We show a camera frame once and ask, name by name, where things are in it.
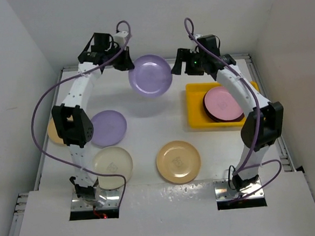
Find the purple plate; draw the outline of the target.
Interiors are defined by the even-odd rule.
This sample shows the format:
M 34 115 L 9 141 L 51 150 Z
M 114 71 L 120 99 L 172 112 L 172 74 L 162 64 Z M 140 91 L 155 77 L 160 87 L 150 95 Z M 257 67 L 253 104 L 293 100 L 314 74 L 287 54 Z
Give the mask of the purple plate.
M 160 97 L 172 85 L 171 70 L 162 57 L 145 54 L 134 61 L 134 69 L 128 72 L 129 84 L 133 91 L 143 97 Z
M 92 143 L 99 147 L 116 145 L 127 131 L 126 118 L 116 110 L 105 110 L 91 118 L 94 133 Z

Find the tan plate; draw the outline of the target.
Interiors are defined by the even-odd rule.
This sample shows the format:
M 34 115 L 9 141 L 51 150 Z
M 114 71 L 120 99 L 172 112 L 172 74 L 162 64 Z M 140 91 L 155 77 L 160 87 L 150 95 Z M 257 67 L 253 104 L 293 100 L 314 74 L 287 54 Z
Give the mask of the tan plate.
M 58 144 L 58 145 L 64 145 L 63 139 L 58 136 L 53 119 L 50 119 L 50 121 L 48 122 L 47 133 L 48 133 L 49 139 L 53 143 Z
M 201 170 L 201 157 L 197 149 L 186 141 L 170 141 L 156 156 L 159 174 L 173 184 L 193 181 Z

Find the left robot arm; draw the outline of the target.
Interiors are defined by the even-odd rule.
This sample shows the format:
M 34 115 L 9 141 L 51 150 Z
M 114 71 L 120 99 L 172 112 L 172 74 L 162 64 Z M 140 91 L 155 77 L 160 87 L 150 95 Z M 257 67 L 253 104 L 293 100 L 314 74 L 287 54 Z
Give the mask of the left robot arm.
M 99 188 L 98 177 L 92 174 L 87 156 L 88 143 L 94 134 L 94 126 L 86 114 L 88 100 L 94 85 L 106 66 L 129 71 L 134 64 L 127 46 L 129 31 L 117 31 L 114 35 L 95 33 L 78 57 L 78 75 L 69 93 L 60 105 L 52 108 L 52 118 L 59 138 L 68 146 L 75 174 L 70 181 L 78 198 L 94 202 Z

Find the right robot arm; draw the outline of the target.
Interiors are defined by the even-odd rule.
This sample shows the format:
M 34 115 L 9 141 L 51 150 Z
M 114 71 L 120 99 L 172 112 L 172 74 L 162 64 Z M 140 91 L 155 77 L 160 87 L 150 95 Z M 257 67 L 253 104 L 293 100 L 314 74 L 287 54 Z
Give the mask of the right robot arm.
M 228 90 L 241 107 L 245 123 L 241 129 L 243 152 L 232 174 L 234 189 L 240 191 L 258 180 L 258 168 L 269 146 L 282 134 L 284 109 L 280 102 L 271 102 L 243 76 L 235 59 L 220 55 L 215 35 L 189 37 L 194 49 L 179 48 L 171 73 L 210 75 Z

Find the cream white plate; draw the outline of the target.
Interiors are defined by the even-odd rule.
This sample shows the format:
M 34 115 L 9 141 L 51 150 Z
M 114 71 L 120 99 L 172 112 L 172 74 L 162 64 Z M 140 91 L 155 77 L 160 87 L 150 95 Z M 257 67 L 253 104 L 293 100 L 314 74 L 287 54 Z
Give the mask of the cream white plate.
M 122 187 L 131 178 L 133 161 L 130 153 L 121 147 L 107 147 L 98 152 L 93 159 L 94 171 L 99 174 L 115 175 L 98 177 L 99 186 L 105 190 L 114 190 Z

